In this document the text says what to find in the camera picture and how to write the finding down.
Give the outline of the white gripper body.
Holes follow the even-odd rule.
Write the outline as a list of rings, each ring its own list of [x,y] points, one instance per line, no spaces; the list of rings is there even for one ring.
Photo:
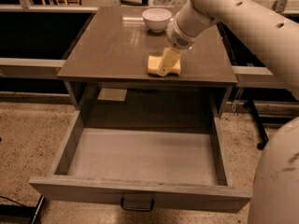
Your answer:
[[[177,49],[188,49],[196,41],[195,37],[187,33],[184,25],[179,23],[178,15],[169,23],[166,34],[169,44]]]

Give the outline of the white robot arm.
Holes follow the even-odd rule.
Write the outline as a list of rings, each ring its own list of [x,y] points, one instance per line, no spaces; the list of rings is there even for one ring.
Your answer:
[[[299,95],[299,25],[251,0],[189,0],[167,28],[158,73],[168,74],[180,52],[216,22],[224,23],[282,81]],[[257,166],[248,224],[299,224],[299,118],[267,142]]]

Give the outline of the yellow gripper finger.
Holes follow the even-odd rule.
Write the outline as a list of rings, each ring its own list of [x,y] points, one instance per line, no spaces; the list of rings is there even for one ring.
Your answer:
[[[165,77],[171,70],[180,63],[180,50],[177,48],[165,48],[161,62],[158,66],[157,74]]]

